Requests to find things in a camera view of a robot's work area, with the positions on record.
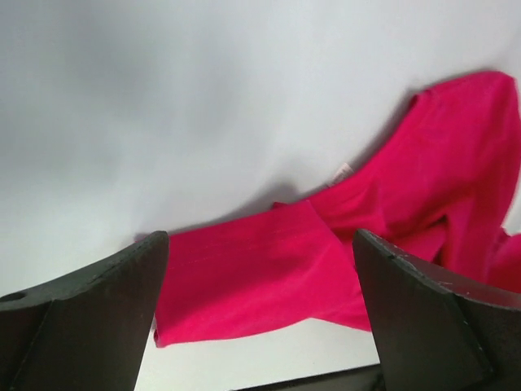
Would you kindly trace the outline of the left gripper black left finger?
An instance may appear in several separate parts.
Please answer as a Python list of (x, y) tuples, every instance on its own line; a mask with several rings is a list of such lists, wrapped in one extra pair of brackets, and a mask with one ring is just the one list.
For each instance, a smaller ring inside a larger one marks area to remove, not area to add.
[(1, 298), (3, 390), (132, 390), (169, 255), (156, 231)]

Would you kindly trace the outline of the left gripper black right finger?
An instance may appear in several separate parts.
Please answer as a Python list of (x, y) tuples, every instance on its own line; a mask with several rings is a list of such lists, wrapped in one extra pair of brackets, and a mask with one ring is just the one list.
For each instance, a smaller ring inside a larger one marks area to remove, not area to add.
[(520, 295), (410, 255), (367, 230), (355, 265), (388, 390), (518, 390)]

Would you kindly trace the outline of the red t shirt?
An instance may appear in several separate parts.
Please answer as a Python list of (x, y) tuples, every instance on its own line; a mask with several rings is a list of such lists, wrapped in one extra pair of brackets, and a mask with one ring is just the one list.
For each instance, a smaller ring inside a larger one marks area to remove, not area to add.
[(342, 182), (264, 213), (172, 235), (155, 343), (252, 336), (310, 318), (369, 330), (352, 251), (359, 229), (518, 292), (520, 238), (503, 222), (519, 171), (513, 77), (485, 71), (430, 87)]

